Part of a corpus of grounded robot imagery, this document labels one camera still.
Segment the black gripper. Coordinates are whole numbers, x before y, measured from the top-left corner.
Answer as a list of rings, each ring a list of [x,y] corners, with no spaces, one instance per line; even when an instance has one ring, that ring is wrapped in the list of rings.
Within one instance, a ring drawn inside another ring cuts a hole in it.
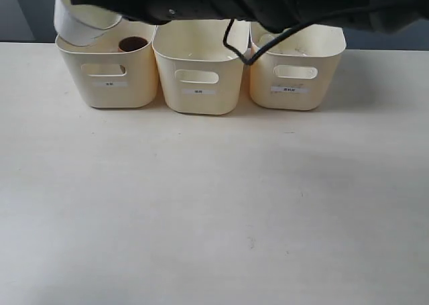
[[[71,0],[153,25],[176,20],[241,19],[237,0]]]

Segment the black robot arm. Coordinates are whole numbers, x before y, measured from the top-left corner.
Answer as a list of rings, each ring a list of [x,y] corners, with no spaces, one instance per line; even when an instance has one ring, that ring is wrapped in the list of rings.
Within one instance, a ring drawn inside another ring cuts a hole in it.
[[[393,33],[428,19],[428,0],[71,0],[153,25],[180,20],[236,19],[254,21],[270,32],[335,11],[370,8],[371,13],[323,19],[323,25]]]

